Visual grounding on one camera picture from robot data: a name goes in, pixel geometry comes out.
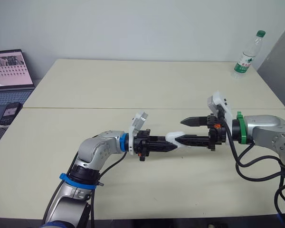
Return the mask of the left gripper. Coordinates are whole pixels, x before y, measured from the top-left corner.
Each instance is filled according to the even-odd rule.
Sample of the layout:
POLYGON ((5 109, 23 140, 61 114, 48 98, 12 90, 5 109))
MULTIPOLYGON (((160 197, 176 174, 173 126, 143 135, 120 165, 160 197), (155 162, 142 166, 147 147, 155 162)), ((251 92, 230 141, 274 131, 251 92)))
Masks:
POLYGON ((138 155, 139 161, 145 161, 150 154, 150 129, 140 130, 133 139, 133 151, 138 155))

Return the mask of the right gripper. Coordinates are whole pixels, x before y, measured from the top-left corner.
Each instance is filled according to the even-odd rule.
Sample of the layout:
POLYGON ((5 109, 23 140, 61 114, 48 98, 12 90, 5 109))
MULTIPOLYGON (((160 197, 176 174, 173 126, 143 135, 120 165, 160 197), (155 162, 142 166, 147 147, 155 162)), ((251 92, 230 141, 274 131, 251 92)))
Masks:
POLYGON ((190 127, 207 126, 209 129, 208 136, 185 134, 176 137, 175 141, 182 145, 207 147, 211 151, 215 151, 216 145, 221 145, 226 142, 226 129, 214 114, 210 114, 207 117, 188 117, 183 119, 180 123, 190 127))

